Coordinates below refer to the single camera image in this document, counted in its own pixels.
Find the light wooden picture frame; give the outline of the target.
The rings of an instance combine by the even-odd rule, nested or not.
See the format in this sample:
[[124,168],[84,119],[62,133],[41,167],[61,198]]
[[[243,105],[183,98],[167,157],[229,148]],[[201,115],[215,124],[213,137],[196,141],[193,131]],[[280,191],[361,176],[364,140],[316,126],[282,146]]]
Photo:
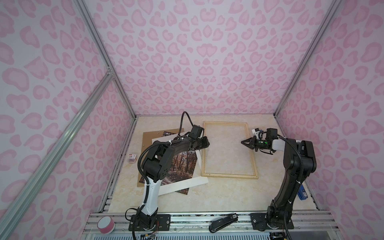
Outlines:
[[253,150],[241,144],[251,137],[247,123],[206,121],[203,127],[210,143],[201,150],[203,177],[259,178]]

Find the white mat board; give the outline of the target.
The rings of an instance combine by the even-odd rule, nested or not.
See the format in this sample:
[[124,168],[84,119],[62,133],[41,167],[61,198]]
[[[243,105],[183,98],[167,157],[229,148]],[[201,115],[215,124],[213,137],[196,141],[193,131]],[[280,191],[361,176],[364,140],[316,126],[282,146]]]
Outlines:
[[198,150],[195,152],[197,154],[198,161],[197,161],[196,168],[195,168],[195,171],[193,174],[193,178],[188,179],[188,180],[184,180],[181,182],[173,183],[173,184],[164,185],[164,186],[162,186],[162,184],[161,184],[160,190],[159,190],[160,196],[165,195],[165,194],[169,194],[172,192],[180,192],[180,193],[183,193],[186,195],[189,191],[189,188],[196,187],[199,185],[204,185],[204,184],[207,184],[209,182],[207,177],[201,176],[202,158],[201,158],[201,154]]

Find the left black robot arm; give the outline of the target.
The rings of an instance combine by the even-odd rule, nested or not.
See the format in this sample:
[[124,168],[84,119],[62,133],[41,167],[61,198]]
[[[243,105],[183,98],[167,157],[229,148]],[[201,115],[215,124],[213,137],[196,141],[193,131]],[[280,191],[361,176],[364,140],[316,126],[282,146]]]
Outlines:
[[174,156],[188,151],[208,148],[209,140],[204,128],[194,125],[190,132],[177,135],[166,142],[155,141],[143,151],[138,159],[138,171],[145,180],[144,199],[132,220],[143,229],[151,230],[156,223],[158,196],[163,179],[171,170]]

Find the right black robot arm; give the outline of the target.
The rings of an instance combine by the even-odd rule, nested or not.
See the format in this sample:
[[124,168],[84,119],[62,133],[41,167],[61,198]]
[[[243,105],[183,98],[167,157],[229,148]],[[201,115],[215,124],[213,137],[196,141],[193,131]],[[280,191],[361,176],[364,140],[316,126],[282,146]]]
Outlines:
[[253,136],[241,144],[255,152],[273,155],[284,153],[285,175],[277,196],[271,201],[265,214],[250,214],[254,230],[292,230],[293,204],[303,181],[317,168],[316,156],[311,141],[287,139],[277,129],[253,130]]

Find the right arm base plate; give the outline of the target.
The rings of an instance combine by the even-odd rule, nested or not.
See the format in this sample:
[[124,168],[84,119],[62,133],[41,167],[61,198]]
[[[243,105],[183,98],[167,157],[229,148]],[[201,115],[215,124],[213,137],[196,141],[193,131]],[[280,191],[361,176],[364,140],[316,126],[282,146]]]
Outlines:
[[258,230],[261,232],[269,230],[283,230],[286,227],[288,230],[294,229],[294,224],[291,219],[284,222],[284,217],[271,217],[267,218],[267,213],[251,213],[251,224],[253,230]]

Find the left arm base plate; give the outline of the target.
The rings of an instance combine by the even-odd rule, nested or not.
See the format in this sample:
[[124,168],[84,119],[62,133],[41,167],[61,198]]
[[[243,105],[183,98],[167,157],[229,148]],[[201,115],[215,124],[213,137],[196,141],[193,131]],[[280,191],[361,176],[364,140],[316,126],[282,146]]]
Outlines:
[[155,219],[152,219],[151,223],[144,220],[137,220],[136,222],[130,221],[129,231],[133,229],[135,231],[169,231],[171,225],[171,215],[158,214]]

